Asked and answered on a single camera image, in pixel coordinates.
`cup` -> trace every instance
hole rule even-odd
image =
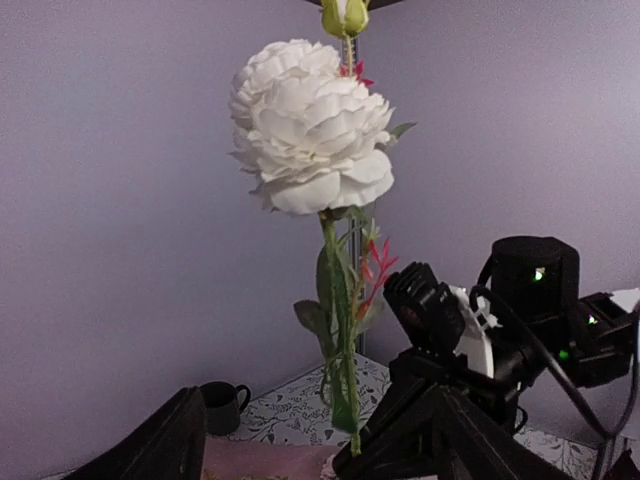
[[[238,394],[244,391],[242,404],[238,403]],[[211,382],[200,387],[207,408],[207,432],[211,435],[230,435],[240,426],[240,414],[251,401],[251,390],[246,385],[233,385],[226,382]]]

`mug handle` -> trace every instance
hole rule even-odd
[[[245,395],[244,395],[244,400],[242,401],[239,407],[240,413],[244,412],[244,409],[247,408],[247,405],[249,405],[249,402],[251,401],[251,390],[249,390],[249,387],[247,387],[246,385],[238,385],[236,387],[236,395],[238,395],[243,390]]]

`floral tablecloth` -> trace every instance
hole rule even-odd
[[[365,422],[389,385],[389,371],[363,356],[358,356],[357,363]],[[240,429],[228,438],[290,445],[344,445],[347,436],[331,426],[329,410],[318,397],[321,380],[322,369],[318,368],[255,399],[244,412]],[[590,478],[596,454],[593,449],[526,427],[515,438],[574,478]]]

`robotic arm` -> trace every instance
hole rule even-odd
[[[512,439],[520,393],[549,368],[606,439],[627,422],[638,377],[636,356],[627,408],[608,431],[577,387],[628,373],[638,314],[608,294],[579,299],[578,280],[577,251],[538,237],[495,242],[469,292],[438,282],[424,263],[393,274],[384,296],[413,347],[391,362],[392,384],[361,431],[363,454],[345,447],[333,464],[338,476],[568,478]]]

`pink cloth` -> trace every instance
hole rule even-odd
[[[318,480],[324,461],[339,450],[329,446],[271,445],[207,437],[202,478],[208,480],[206,470],[216,480],[276,475],[289,480]]]

